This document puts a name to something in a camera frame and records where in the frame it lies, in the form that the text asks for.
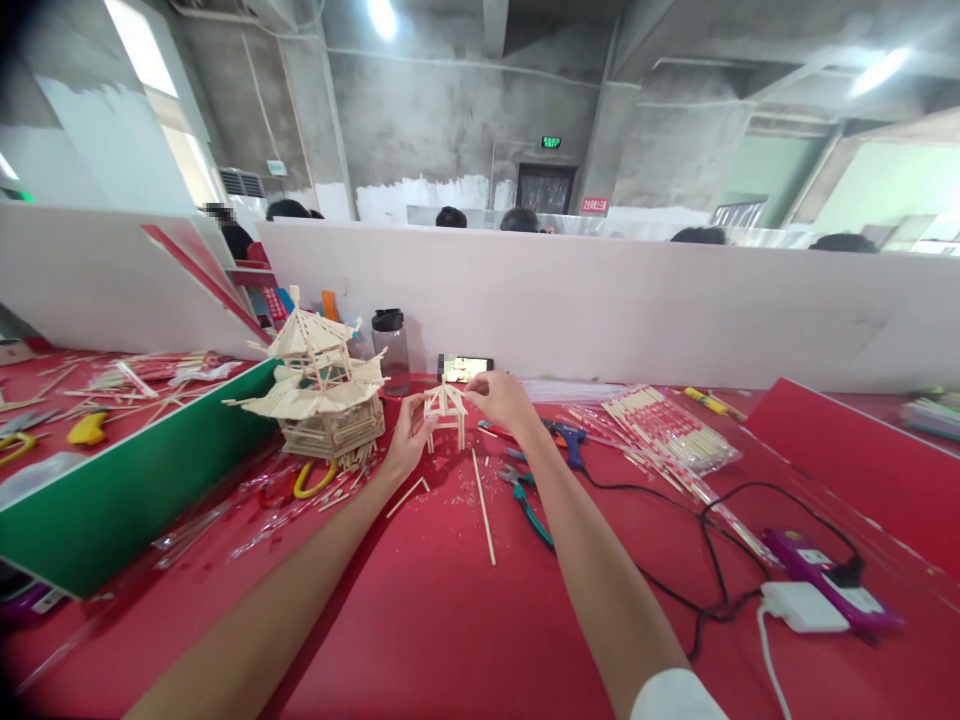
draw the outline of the white sleeve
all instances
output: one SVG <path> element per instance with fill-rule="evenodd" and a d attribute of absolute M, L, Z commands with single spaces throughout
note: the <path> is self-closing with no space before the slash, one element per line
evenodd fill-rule
<path fill-rule="evenodd" d="M 664 670 L 647 680 L 630 720 L 728 720 L 726 713 L 689 670 Z"/>

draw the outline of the phone screen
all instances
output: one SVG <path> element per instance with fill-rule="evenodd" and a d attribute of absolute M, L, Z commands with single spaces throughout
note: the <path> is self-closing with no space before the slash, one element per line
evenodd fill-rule
<path fill-rule="evenodd" d="M 493 369 L 490 358 L 468 358 L 462 355 L 440 355 L 437 379 L 447 382 L 470 382 L 474 375 Z"/>

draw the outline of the water bottle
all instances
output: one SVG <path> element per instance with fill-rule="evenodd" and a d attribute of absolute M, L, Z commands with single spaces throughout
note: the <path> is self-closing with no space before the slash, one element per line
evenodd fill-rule
<path fill-rule="evenodd" d="M 406 395 L 410 391 L 410 359 L 400 308 L 377 310 L 373 318 L 373 347 L 377 354 L 384 348 L 387 350 L 380 361 L 383 376 L 390 378 L 383 386 L 384 394 L 391 397 Z"/>

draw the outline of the door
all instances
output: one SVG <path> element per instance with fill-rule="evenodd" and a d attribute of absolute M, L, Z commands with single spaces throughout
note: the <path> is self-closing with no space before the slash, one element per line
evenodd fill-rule
<path fill-rule="evenodd" d="M 576 174 L 575 167 L 521 163 L 517 206 L 537 214 L 567 215 Z"/>

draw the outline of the hand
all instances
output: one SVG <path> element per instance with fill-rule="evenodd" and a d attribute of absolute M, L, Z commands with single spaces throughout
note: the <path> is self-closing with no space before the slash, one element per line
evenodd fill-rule
<path fill-rule="evenodd" d="M 467 384 L 464 395 L 492 422 L 518 439 L 530 427 L 543 427 L 523 385 L 513 375 L 496 370 L 480 373 Z"/>
<path fill-rule="evenodd" d="M 426 395 L 416 393 L 408 395 L 400 403 L 400 416 L 393 431 L 390 449 L 383 461 L 381 472 L 393 475 L 395 481 L 402 483 L 420 462 L 427 436 L 436 427 L 437 417 L 423 420 L 423 402 Z"/>

